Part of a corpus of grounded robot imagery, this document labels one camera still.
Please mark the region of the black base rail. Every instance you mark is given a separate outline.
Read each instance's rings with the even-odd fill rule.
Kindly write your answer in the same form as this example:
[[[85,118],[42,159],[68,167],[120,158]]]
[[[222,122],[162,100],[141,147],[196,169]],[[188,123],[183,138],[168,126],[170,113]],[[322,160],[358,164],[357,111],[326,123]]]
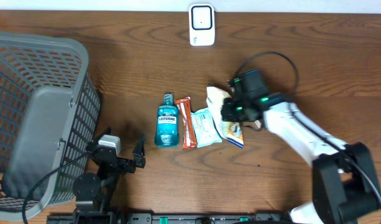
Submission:
[[[153,215],[151,213],[128,214],[85,214],[76,212],[72,215],[49,215],[47,224],[230,224],[230,223],[291,223],[291,218],[284,213],[262,212],[256,214],[222,215]]]

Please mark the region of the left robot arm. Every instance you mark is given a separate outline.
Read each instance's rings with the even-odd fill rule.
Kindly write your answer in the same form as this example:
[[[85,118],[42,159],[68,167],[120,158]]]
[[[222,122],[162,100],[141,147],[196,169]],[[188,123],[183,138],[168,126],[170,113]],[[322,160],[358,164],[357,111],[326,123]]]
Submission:
[[[111,206],[119,179],[145,167],[145,136],[141,135],[132,152],[133,158],[119,157],[120,139],[103,134],[88,143],[86,150],[98,166],[96,173],[86,172],[73,183],[76,209],[74,223],[125,223],[126,216]]]

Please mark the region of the teal Listerine mouthwash bottle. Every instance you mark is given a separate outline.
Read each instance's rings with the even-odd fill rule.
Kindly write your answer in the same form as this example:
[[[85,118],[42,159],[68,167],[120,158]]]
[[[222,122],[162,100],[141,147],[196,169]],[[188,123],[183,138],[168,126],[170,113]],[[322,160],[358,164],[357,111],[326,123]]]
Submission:
[[[173,94],[164,94],[163,103],[157,110],[155,145],[157,147],[175,147],[179,142],[179,110],[174,103]]]

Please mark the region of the grey plastic shopping basket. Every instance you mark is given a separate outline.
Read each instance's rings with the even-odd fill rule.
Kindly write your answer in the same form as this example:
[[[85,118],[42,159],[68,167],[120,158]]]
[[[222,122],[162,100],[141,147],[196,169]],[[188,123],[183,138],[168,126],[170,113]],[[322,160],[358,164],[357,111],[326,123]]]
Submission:
[[[0,32],[0,220],[71,201],[101,103],[85,47]]]

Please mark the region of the yellow snack bag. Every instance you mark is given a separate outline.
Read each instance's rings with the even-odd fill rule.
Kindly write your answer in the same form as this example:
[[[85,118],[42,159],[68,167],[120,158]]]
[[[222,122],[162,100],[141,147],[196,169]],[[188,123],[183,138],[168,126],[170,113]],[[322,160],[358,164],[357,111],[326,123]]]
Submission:
[[[242,130],[239,123],[232,121],[224,121],[221,115],[224,100],[231,98],[230,94],[218,87],[208,85],[206,87],[207,99],[206,103],[212,114],[214,125],[219,135],[229,141],[231,144],[243,148],[244,140]]]

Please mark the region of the red snack bar wrapper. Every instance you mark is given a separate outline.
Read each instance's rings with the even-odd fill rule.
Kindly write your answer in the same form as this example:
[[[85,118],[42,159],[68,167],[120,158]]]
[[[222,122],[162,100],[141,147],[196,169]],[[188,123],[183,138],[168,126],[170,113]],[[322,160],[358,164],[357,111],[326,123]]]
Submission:
[[[184,136],[183,136],[183,150],[196,148],[198,143],[191,120],[191,97],[186,96],[182,99],[175,101],[183,120]]]

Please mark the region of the white barcode scanner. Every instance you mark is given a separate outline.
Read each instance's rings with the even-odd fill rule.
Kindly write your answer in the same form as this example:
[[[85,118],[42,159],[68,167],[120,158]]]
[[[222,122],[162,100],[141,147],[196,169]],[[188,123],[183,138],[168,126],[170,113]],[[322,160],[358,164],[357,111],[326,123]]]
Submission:
[[[215,42],[215,10],[210,4],[192,4],[189,7],[190,44],[195,47],[211,46]]]

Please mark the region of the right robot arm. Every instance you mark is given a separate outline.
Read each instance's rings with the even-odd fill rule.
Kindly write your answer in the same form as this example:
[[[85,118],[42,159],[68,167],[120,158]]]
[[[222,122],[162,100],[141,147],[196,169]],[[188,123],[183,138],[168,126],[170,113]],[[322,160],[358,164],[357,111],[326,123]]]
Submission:
[[[224,121],[251,122],[277,135],[311,167],[312,200],[289,211],[293,223],[357,223],[381,210],[381,190],[369,149],[348,144],[306,117],[283,93],[271,93],[259,70],[228,81]]]

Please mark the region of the orange small box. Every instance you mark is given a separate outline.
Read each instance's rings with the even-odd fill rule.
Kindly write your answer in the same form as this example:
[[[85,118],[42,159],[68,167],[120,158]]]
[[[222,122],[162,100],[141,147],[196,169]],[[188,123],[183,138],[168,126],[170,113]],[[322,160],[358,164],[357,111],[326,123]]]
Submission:
[[[255,123],[257,129],[261,129],[262,128],[262,123],[259,120],[254,121],[254,123]]]

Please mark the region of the light blue wipes pack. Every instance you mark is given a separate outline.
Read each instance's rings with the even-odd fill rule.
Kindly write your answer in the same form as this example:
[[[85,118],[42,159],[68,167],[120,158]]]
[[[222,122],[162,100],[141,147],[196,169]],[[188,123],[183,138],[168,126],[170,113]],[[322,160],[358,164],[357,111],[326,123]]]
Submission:
[[[222,142],[215,128],[212,114],[208,108],[203,108],[192,113],[191,120],[198,148]]]

